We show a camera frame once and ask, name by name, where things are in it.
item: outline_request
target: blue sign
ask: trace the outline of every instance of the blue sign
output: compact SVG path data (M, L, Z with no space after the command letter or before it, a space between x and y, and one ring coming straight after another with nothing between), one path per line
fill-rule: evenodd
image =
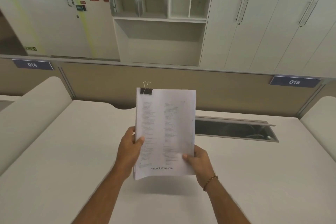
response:
M314 88L321 81L318 78L274 76L271 85Z
M13 59L12 61L18 68L54 70L53 66L50 64L49 61L22 60L22 59Z

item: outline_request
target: white desk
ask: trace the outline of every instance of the white desk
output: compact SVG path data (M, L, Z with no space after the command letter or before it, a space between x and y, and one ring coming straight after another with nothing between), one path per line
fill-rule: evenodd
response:
M197 136L252 223L335 224L336 163L296 118L196 111L267 120L279 143ZM115 159L135 109L73 101L0 177L0 223L68 224ZM194 176L132 178L110 223L216 223Z

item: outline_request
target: gold bracelet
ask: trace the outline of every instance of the gold bracelet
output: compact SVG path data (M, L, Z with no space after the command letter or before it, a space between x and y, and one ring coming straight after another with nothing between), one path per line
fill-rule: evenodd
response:
M218 175L214 175L213 177L211 177L207 183L204 185L203 191L205 191L205 188L207 187L208 183L213 179L213 178L217 178L218 179Z

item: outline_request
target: black binder clip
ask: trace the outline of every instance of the black binder clip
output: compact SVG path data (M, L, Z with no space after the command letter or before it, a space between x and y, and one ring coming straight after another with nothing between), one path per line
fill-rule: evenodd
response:
M153 89L148 88L149 83L151 82L143 82L143 88L140 88L140 94L148 94L148 95L152 94Z

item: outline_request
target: human hand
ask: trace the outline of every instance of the human hand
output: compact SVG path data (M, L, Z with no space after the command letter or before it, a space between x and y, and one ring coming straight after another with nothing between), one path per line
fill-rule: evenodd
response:
M195 171L198 184L204 188L207 181L215 175L210 158L206 150L195 145L194 156L183 154L182 158L189 163Z
M117 158L115 160L112 172L116 172L123 180L127 179L132 172L132 167L138 160L141 146L144 144L145 138L140 137L135 141L135 127L129 127L125 135L122 137Z

